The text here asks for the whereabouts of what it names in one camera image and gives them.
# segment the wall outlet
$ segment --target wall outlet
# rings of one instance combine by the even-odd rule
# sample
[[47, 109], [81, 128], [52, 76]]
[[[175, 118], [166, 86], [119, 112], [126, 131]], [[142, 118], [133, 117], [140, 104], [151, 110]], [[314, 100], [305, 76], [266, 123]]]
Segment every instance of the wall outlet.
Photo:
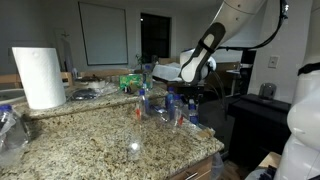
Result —
[[279, 56], [270, 56], [268, 68], [277, 69], [279, 58]]

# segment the blue bottle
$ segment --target blue bottle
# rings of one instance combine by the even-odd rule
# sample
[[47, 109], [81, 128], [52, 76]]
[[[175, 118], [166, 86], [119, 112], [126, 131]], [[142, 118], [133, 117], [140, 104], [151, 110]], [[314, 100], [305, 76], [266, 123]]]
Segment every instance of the blue bottle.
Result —
[[199, 124], [198, 111], [195, 104], [190, 104], [189, 106], [189, 120], [192, 124]]
[[168, 88], [168, 94], [165, 97], [166, 110], [169, 115], [169, 121], [174, 120], [174, 88]]

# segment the cabinet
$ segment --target cabinet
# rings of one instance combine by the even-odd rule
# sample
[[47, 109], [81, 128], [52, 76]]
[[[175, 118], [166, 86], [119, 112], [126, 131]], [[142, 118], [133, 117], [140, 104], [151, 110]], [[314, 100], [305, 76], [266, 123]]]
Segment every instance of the cabinet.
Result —
[[170, 178], [170, 180], [209, 180], [211, 177], [212, 156], [196, 163]]
[[273, 151], [282, 154], [291, 132], [287, 125], [290, 104], [264, 103], [248, 94], [229, 104], [228, 114], [235, 118], [229, 159], [253, 170]]

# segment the granite countertop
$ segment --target granite countertop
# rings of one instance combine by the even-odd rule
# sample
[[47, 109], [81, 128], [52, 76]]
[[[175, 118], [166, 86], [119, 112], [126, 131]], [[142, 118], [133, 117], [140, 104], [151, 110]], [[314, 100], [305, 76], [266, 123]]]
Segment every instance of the granite countertop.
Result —
[[[74, 88], [68, 89], [66, 94], [70, 94], [71, 91], [74, 91]], [[159, 98], [164, 97], [166, 95], [166, 91], [159, 88], [154, 87], [149, 92], [149, 97]], [[105, 108], [109, 106], [116, 106], [121, 104], [133, 103], [138, 99], [137, 95], [125, 94], [122, 91], [116, 91], [111, 94], [101, 95], [93, 100], [85, 100], [85, 101], [70, 101], [68, 100], [65, 104], [51, 108], [46, 110], [32, 110], [29, 108], [27, 101], [19, 102], [13, 104], [13, 108], [19, 115], [25, 115], [27, 119], [30, 120], [38, 120], [45, 119], [55, 116], [62, 116], [71, 113], [77, 113], [82, 111], [95, 110], [98, 108]]]
[[[138, 122], [131, 110], [110, 115], [100, 109], [27, 125], [38, 136], [19, 163], [0, 168], [1, 179], [166, 179], [223, 149], [213, 137], [197, 138], [200, 129], [188, 121], [181, 128], [157, 117]], [[36, 125], [43, 127], [32, 130]]]

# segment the green container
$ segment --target green container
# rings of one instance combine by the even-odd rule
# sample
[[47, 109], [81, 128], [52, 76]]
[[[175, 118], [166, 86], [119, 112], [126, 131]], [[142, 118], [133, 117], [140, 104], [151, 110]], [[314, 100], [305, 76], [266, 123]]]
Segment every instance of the green container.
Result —
[[120, 89], [131, 85], [142, 88], [142, 74], [128, 74], [120, 76]]

